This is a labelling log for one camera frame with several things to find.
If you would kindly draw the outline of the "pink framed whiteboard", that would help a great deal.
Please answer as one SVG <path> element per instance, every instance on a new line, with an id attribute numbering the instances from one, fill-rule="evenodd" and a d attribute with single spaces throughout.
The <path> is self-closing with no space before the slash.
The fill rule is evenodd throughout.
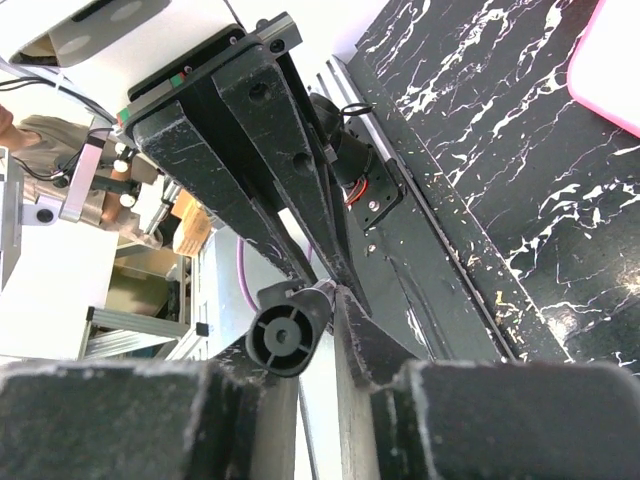
<path id="1" fill-rule="evenodd" d="M 639 135 L 639 1 L 596 4 L 570 61 L 571 97 Z"/>

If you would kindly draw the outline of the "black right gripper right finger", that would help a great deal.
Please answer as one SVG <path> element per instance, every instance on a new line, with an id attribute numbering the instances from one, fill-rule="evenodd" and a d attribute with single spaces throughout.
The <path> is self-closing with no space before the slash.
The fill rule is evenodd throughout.
<path id="1" fill-rule="evenodd" d="M 335 293 L 346 479 L 635 479 L 639 382 L 609 363 L 426 361 Z"/>

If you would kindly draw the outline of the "black whiteboard marker pen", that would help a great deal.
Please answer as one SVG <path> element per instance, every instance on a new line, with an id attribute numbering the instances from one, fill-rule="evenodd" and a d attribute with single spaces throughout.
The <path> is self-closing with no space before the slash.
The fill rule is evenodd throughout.
<path id="1" fill-rule="evenodd" d="M 336 287 L 326 279 L 310 287 L 284 281 L 260 290 L 259 309 L 245 336 L 250 358 L 282 378 L 304 372 L 333 320 Z"/>

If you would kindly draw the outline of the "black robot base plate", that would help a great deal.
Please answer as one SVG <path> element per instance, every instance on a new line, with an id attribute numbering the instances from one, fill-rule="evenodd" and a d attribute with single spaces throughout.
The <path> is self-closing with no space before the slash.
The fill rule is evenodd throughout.
<path id="1" fill-rule="evenodd" d="M 355 269 L 374 321 L 429 360 L 551 361 L 569 357 L 457 196 L 429 179 L 434 168 L 387 106 L 359 92 L 328 60 L 312 87 L 337 150 Z"/>

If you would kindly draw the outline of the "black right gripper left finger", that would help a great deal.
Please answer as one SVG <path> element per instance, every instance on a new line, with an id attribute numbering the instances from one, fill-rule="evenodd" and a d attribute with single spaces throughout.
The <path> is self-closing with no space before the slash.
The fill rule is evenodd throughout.
<path id="1" fill-rule="evenodd" d="M 2 477 L 292 478 L 299 376 L 258 366 L 247 332 L 204 361 L 5 367 Z"/>

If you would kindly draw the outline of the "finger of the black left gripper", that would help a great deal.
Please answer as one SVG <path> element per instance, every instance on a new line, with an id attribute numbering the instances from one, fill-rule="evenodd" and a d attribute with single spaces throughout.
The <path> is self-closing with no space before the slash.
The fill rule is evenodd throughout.
<path id="1" fill-rule="evenodd" d="M 232 173 L 173 102 L 134 122 L 139 149 L 287 278 L 309 285 L 315 273 L 278 213 Z"/>
<path id="2" fill-rule="evenodd" d="M 319 141 L 301 118 L 285 77 L 274 62 L 249 68 L 229 64 L 214 75 L 219 96 L 269 170 L 275 189 L 332 279 L 370 310 L 349 241 L 338 228 L 342 207 L 330 200 L 329 172 Z"/>

